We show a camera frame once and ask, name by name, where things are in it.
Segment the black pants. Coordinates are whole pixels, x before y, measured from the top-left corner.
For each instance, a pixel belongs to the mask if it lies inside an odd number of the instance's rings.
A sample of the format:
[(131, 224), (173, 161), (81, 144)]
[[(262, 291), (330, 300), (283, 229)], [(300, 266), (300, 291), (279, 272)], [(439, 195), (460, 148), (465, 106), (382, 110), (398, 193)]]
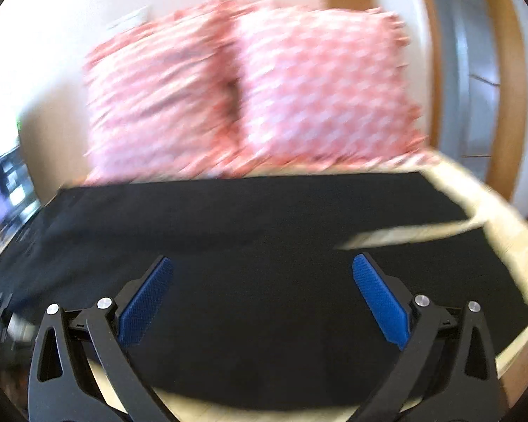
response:
[[(141, 342), (125, 349), (156, 390), (258, 410), (354, 406), (401, 351), (355, 284), (369, 254), (413, 294), (484, 312), (495, 356), (528, 325), (528, 303), (482, 229), (425, 243), (343, 250), (356, 234), (465, 219), (419, 173), (209, 179), (68, 188), (0, 255), (0, 325), (115, 297), (153, 262), (173, 277)], [(94, 348), (107, 404), (124, 406)]]

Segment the wooden door frame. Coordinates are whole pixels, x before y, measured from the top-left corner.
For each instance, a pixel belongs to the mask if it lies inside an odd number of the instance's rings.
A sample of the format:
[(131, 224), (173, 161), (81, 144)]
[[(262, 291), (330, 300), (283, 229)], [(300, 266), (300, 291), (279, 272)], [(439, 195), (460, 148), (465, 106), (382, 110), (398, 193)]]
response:
[[(498, 39), (499, 93), (497, 130), (492, 139), (489, 172), (485, 181), (508, 202), (513, 200), (516, 183), (524, 154), (528, 121), (528, 73), (524, 55), (523, 33), (513, 0), (484, 0), (490, 9), (491, 33)], [(329, 8), (365, 9), (389, 5), (382, 0), (326, 0)], [(444, 32), (437, 24), (436, 0), (420, 0), (425, 11), (425, 22), (429, 33), (427, 88), (429, 103), (425, 105), (428, 119), (428, 141), (432, 147), (444, 141), (445, 99), (451, 94), (445, 91)], [(398, 4), (396, 12), (404, 14), (413, 7), (413, 0)]]

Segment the pink polka-dot pillow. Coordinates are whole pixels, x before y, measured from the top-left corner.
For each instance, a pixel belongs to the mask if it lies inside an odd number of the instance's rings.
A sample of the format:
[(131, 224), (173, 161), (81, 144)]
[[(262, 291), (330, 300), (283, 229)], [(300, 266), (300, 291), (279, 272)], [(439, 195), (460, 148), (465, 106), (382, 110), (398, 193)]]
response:
[(226, 172), (238, 150), (229, 89), (233, 7), (209, 0), (90, 51), (87, 183)]
[(239, 133), (258, 157), (381, 162), (419, 151), (402, 20), (373, 9), (258, 9), (234, 26)]

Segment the right pink polka-dot pillow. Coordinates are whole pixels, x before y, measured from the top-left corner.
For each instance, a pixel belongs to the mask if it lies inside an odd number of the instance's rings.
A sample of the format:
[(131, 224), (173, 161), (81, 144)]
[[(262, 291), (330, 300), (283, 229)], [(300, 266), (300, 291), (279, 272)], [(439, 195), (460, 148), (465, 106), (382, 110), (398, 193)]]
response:
[(373, 9), (258, 9), (234, 26), (239, 133), (258, 157), (381, 162), (419, 151), (402, 20)]

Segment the cream yellow bedspread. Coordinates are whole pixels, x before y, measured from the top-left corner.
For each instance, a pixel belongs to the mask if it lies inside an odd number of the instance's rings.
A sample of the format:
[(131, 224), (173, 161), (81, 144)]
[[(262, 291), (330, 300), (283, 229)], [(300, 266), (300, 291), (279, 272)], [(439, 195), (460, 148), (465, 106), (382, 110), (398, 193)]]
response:
[[(435, 226), (410, 226), (356, 234), (343, 250), (410, 244), (445, 238), (483, 227), (490, 245), (505, 263), (524, 301), (528, 302), (528, 221), (501, 195), (477, 180), (466, 169), (443, 155), (441, 161), (421, 173), (471, 216), (465, 222)], [(501, 421), (528, 421), (528, 326), (496, 359), (507, 403)], [(219, 406), (209, 402), (157, 391), (182, 421), (346, 421), (355, 408), (303, 411), (254, 411)]]

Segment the left pink polka-dot pillow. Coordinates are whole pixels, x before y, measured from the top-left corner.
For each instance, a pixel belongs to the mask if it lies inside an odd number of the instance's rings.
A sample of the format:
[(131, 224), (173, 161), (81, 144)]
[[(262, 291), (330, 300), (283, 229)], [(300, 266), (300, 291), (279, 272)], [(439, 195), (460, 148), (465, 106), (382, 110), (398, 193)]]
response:
[(238, 150), (229, 89), (233, 7), (209, 0), (90, 51), (87, 183), (226, 172)]

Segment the wall television screen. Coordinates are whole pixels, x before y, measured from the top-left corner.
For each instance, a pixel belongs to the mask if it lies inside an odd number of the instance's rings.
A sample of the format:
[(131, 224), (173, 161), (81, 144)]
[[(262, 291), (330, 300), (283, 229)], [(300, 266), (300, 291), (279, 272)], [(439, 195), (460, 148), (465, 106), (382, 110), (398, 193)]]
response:
[(18, 130), (0, 126), (0, 235), (15, 234), (39, 208)]

